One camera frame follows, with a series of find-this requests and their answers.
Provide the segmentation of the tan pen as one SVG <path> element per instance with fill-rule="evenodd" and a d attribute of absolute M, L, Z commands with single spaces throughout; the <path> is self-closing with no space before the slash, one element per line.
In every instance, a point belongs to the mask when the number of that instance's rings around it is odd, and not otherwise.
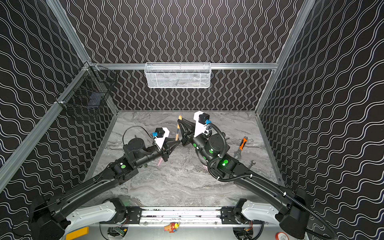
<path fill-rule="evenodd" d="M 175 137 L 175 140 L 176 140 L 176 141 L 179 140 L 179 133 L 180 133 L 180 126 L 179 126 L 179 121 L 178 121 L 178 124 L 177 124 L 177 132 L 176 132 L 176 137 Z"/>

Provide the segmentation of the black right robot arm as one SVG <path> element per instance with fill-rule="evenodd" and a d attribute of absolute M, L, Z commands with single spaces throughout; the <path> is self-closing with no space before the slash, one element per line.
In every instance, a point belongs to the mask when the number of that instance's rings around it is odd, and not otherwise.
<path fill-rule="evenodd" d="M 274 218 L 280 228 L 297 239 L 310 234 L 323 240 L 335 240 L 333 227 L 308 205 L 309 195 L 304 189 L 292 190 L 278 185 L 251 171 L 239 160 L 228 154 L 226 135 L 211 122 L 202 125 L 199 134 L 196 127 L 201 123 L 178 120 L 182 145 L 192 145 L 206 163 L 209 174 L 222 183 L 233 182 L 262 197 L 276 210 Z"/>

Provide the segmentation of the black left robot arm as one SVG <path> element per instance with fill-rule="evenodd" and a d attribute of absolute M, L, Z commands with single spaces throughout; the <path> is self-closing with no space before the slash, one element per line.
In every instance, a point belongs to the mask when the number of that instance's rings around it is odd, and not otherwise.
<path fill-rule="evenodd" d="M 158 158 L 167 160 L 180 144 L 170 138 L 163 145 L 146 147 L 144 140 L 134 138 L 123 146 L 124 155 L 95 177 L 62 195 L 37 197 L 30 206 L 29 225 L 34 240 L 58 240 L 70 225 L 69 215 L 92 198 L 127 182 L 144 164 Z"/>

